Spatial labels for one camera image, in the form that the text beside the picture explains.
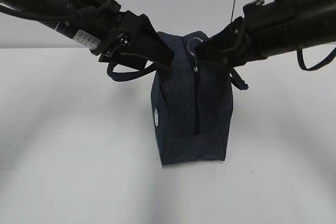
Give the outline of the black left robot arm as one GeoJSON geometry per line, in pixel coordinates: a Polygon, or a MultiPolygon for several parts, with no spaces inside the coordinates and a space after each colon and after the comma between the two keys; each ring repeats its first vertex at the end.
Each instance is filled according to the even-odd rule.
{"type": "Polygon", "coordinates": [[[3,14],[39,22],[99,58],[136,70],[167,67],[174,52],[146,15],[123,12],[115,0],[1,0],[3,14]]]}

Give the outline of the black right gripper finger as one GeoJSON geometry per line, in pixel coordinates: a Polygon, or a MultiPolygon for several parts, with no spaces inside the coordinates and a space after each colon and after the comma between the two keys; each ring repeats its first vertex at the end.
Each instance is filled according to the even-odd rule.
{"type": "Polygon", "coordinates": [[[244,66],[248,62],[265,60],[260,52],[254,49],[226,49],[221,52],[229,66],[244,66]]]}
{"type": "Polygon", "coordinates": [[[195,53],[198,61],[211,63],[220,62],[223,57],[222,51],[230,49],[235,44],[243,21],[244,19],[242,17],[236,18],[221,32],[196,46],[195,53]]]}

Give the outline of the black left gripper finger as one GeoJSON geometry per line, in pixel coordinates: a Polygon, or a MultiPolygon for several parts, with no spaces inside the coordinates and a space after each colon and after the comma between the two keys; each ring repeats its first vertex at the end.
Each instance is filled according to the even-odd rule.
{"type": "Polygon", "coordinates": [[[161,68],[168,68],[174,59],[174,51],[161,39],[145,14],[138,19],[141,25],[131,46],[132,52],[161,68]]]}
{"type": "Polygon", "coordinates": [[[114,54],[109,52],[102,53],[98,61],[107,63],[110,68],[121,65],[135,70],[142,70],[147,64],[146,59],[134,55],[122,54],[120,52],[115,52],[114,54]]]}

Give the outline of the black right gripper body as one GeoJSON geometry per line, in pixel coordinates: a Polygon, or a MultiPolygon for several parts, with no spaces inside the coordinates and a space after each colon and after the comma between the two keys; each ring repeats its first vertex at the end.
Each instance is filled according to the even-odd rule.
{"type": "Polygon", "coordinates": [[[243,6],[243,16],[235,18],[235,59],[268,59],[270,54],[263,47],[257,33],[263,23],[259,17],[264,0],[256,0],[243,6]]]}

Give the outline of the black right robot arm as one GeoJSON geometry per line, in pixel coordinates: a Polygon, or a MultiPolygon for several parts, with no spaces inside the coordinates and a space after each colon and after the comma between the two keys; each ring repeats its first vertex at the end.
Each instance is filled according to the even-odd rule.
{"type": "Polygon", "coordinates": [[[256,0],[243,12],[195,48],[199,61],[237,67],[295,51],[303,66],[304,49],[335,42],[335,0],[256,0]]]}

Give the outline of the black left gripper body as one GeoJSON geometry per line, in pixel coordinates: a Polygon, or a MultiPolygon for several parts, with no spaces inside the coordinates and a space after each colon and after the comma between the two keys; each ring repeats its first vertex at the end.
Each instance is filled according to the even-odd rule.
{"type": "Polygon", "coordinates": [[[132,45],[140,28],[138,16],[131,11],[121,12],[120,5],[114,0],[101,0],[101,5],[92,16],[92,34],[100,42],[91,50],[98,57],[105,52],[134,55],[132,45]]]}

